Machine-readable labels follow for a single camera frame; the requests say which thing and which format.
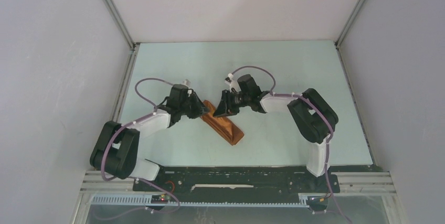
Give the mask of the orange cloth napkin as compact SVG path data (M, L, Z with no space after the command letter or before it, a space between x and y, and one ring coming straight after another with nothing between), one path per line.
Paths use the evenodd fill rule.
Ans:
M203 104L209 109L209 112L200 118L230 145L238 144L244 137L244 132L230 119L214 117L213 113L216 111L216 107L210 101L204 100Z

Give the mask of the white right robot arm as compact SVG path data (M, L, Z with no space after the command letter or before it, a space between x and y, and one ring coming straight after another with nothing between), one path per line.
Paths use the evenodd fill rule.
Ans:
M328 144L339 122L337 114L321 95L312 88L301 94L262 91L250 74L234 80L230 73L225 83L229 89L222 91L213 116L233 116L240 112L240 108L247 106L259 113L290 113L301 135L309 143L306 168L310 173L305 177L306 187L311 191L321 190L326 185L324 174L329 168Z

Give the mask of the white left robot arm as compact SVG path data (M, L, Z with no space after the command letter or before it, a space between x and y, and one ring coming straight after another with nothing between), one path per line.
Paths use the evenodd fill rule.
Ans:
M152 190L161 190L166 177L159 172L159 164L139 157L140 138L172 127L183 116L196 119L208 112L209 108L193 89L175 84L169 96L156 105L153 112L127 124L106 122L90 156L90 165L101 172L105 181L145 179Z

